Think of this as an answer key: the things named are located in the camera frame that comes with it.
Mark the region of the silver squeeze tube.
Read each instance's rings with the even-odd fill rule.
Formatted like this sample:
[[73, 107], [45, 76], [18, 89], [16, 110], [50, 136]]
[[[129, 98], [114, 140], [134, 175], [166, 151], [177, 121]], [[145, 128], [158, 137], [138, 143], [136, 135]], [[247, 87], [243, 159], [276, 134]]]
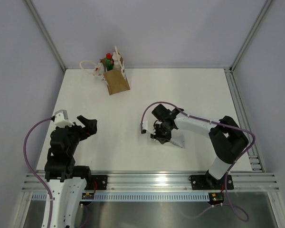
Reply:
[[164, 145], [185, 148], [185, 140], [182, 134], [168, 134], [166, 136], [150, 134], [149, 138], [147, 139], [147, 142], [148, 144], [152, 145]]

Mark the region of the green dish soap bottle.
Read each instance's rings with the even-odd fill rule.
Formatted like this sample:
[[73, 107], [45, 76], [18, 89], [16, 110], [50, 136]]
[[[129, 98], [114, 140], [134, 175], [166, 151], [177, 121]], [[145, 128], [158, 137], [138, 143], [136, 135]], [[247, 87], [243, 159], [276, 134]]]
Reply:
[[105, 58], [105, 65], [106, 65], [106, 70], [110, 71], [113, 69], [114, 61], [112, 59], [112, 54], [107, 53], [106, 58]]

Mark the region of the beige pump bottle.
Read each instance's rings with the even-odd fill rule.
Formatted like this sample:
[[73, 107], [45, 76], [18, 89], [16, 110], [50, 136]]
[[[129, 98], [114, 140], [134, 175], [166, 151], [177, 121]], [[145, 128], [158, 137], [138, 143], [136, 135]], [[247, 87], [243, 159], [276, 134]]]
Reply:
[[115, 52], [113, 52], [112, 59], [114, 62], [113, 69], [121, 71], [121, 68], [122, 68], [121, 56], [115, 51]]

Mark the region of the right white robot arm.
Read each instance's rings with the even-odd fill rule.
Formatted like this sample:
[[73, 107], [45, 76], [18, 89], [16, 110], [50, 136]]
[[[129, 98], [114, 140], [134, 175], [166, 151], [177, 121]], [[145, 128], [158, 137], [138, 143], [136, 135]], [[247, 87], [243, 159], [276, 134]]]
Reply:
[[248, 146], [248, 138], [233, 118], [224, 116], [218, 121], [186, 114], [183, 109], [167, 109], [162, 104], [152, 111], [156, 121], [150, 138], [160, 144], [171, 143], [183, 148], [182, 139], [172, 136], [174, 130], [186, 130], [210, 139], [216, 158], [204, 175], [191, 175], [194, 190], [222, 190], [227, 187], [228, 169]]

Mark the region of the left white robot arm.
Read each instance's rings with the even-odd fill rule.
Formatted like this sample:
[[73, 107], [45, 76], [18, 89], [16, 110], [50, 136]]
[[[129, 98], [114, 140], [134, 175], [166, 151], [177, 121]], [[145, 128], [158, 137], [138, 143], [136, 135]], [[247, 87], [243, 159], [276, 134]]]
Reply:
[[83, 190], [92, 186], [88, 166], [76, 166], [74, 153], [80, 141], [97, 133], [97, 120], [82, 115], [82, 125], [60, 120], [50, 134], [50, 148], [45, 165], [47, 201], [44, 216], [49, 228], [73, 228]]

